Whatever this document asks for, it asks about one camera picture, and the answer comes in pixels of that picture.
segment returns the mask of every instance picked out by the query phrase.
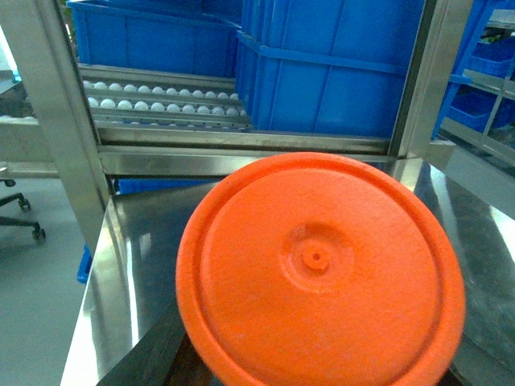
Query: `steel table surface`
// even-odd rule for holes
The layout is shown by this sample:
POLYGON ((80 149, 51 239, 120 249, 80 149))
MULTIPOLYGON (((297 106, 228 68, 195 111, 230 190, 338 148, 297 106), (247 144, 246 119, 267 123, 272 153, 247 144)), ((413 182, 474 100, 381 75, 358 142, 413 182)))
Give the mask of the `steel table surface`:
MULTIPOLYGON (((467 294, 455 366, 471 384, 515 384, 515 221, 420 158, 373 165, 430 208, 455 248, 467 294)), ((184 334, 177 249, 213 186, 111 199, 61 385, 163 384, 184 334)))

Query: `blue plastic crate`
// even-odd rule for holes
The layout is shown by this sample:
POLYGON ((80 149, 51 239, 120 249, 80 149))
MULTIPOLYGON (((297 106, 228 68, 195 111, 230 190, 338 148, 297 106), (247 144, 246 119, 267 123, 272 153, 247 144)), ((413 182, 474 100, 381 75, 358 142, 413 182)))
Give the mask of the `blue plastic crate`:
POLYGON ((483 132, 496 96, 487 92, 466 92, 452 101, 448 117, 480 133, 483 132))
POLYGON ((245 0, 242 30, 269 47, 407 66, 423 0, 245 0))
POLYGON ((119 179, 121 195, 142 191, 158 191, 177 187, 194 187, 202 183, 216 183, 216 179, 119 179))
POLYGON ((166 4, 68 2, 86 64, 233 77, 238 25, 166 4))
POLYGON ((243 33, 237 90, 255 127, 389 138, 406 67, 271 48, 243 33))
POLYGON ((515 38, 495 43, 479 43, 472 54, 468 68, 504 78, 515 56, 515 38))

